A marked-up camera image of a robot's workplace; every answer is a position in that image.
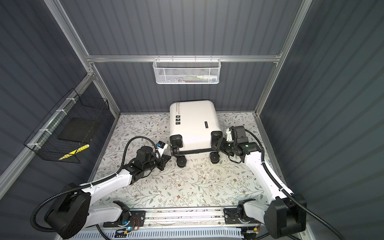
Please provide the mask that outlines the black hard-shell suitcase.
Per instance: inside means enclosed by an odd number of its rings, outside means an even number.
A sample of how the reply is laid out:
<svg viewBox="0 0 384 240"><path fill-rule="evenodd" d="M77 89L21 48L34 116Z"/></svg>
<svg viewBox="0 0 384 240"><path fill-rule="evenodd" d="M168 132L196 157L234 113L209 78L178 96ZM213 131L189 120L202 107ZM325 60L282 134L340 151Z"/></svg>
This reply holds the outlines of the black hard-shell suitcase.
<svg viewBox="0 0 384 240"><path fill-rule="evenodd" d="M184 168L194 157L220 161L215 146L223 137L217 112L209 100L177 102L170 106L171 154L177 166Z"/></svg>

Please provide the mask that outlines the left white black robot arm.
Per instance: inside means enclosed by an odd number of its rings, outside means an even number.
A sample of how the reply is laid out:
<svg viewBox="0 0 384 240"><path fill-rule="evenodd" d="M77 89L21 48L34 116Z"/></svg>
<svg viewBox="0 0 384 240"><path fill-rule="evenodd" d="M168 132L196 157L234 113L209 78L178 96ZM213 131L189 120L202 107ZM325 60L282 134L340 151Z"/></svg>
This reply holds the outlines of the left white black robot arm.
<svg viewBox="0 0 384 240"><path fill-rule="evenodd" d="M82 189L57 197L47 213L45 222L63 239L75 236L82 229L103 223L115 222L119 227L133 228L138 225L132 217L130 208L121 201L113 201L109 205L95 206L94 203L104 196L120 188L127 187L139 179L145 178L146 171L155 168L163 171L171 156L163 155L156 158L150 155L144 168L137 168L136 158L124 165L120 173L113 174L108 180L96 184L82 185Z"/></svg>

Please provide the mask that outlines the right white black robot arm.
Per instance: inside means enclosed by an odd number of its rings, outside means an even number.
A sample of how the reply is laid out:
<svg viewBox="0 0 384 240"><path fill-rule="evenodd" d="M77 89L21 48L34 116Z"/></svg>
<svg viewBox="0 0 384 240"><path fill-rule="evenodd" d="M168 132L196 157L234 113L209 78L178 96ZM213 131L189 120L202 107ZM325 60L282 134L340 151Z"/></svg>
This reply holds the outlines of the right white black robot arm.
<svg viewBox="0 0 384 240"><path fill-rule="evenodd" d="M237 215L240 221L246 223L258 221L266 227L274 239L293 235L306 230L307 214L296 203L290 200L283 190L287 191L296 201L306 205L301 195L293 192L281 181L265 161L265 150L259 142L235 143L227 142L225 138L214 144L214 148L225 155L236 155L252 171L259 180L266 202L248 199L240 201Z"/></svg>

